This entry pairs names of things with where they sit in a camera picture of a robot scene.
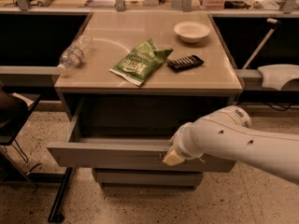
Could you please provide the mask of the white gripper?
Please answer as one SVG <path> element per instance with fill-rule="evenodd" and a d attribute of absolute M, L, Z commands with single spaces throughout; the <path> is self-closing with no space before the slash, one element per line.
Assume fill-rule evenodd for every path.
<path fill-rule="evenodd" d="M 174 166 L 183 163 L 184 160 L 199 159 L 204 155 L 204 151 L 192 140 L 191 128 L 191 122 L 187 122 L 178 128 L 171 138 L 173 149 L 168 150 L 163 163 Z"/>

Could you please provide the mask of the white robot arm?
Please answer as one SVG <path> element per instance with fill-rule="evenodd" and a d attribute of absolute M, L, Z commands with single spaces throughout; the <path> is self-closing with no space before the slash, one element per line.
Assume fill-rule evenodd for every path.
<path fill-rule="evenodd" d="M 163 163 L 173 166 L 203 155 L 241 161 L 299 184 L 299 136 L 252 130 L 248 113 L 234 105 L 180 126 Z"/>

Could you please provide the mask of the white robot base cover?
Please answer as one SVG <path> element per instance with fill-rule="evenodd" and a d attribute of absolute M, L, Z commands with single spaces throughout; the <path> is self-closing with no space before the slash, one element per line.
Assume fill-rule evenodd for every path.
<path fill-rule="evenodd" d="M 295 64 L 271 64 L 260 66 L 262 87 L 281 91 L 289 82 L 299 78 L 299 66 Z"/>

